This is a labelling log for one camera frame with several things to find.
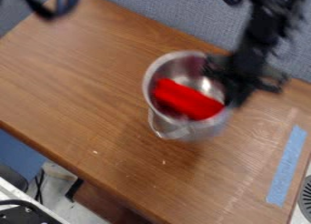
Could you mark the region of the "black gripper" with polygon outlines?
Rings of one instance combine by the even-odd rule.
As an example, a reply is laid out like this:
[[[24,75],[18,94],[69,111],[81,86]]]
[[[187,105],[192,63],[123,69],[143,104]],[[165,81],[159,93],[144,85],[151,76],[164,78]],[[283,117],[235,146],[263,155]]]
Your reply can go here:
[[[289,77],[269,66],[265,59],[267,53],[259,50],[237,51],[229,56],[205,56],[203,74],[224,86],[227,107],[241,107],[256,89],[272,93],[281,91]]]

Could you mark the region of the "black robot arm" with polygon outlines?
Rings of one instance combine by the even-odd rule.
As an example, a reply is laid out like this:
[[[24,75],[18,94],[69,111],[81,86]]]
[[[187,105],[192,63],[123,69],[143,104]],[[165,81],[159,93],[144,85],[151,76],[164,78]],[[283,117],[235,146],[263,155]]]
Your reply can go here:
[[[223,0],[229,6],[244,0]],[[291,31],[304,19],[305,0],[248,0],[249,21],[236,50],[229,56],[208,55],[203,74],[224,89],[224,104],[241,107],[257,90],[279,94],[289,80],[285,72],[267,62],[280,39],[291,38]]]

